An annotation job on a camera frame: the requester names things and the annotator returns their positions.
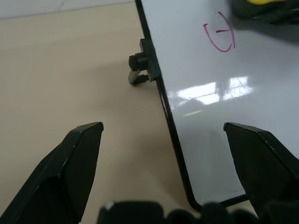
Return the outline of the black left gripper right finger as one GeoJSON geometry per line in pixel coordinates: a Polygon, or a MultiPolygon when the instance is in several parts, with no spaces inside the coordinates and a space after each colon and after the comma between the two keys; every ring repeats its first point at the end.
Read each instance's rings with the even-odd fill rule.
{"type": "Polygon", "coordinates": [[[260,219],[299,218],[299,160],[269,131],[227,122],[236,173],[260,219]]]}

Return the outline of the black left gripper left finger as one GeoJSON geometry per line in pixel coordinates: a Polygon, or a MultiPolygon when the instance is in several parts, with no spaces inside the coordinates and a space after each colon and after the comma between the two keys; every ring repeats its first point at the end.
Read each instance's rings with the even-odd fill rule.
{"type": "Polygon", "coordinates": [[[2,224],[78,224],[93,186],[102,122],[78,126],[34,169],[0,217],[2,224]]]}

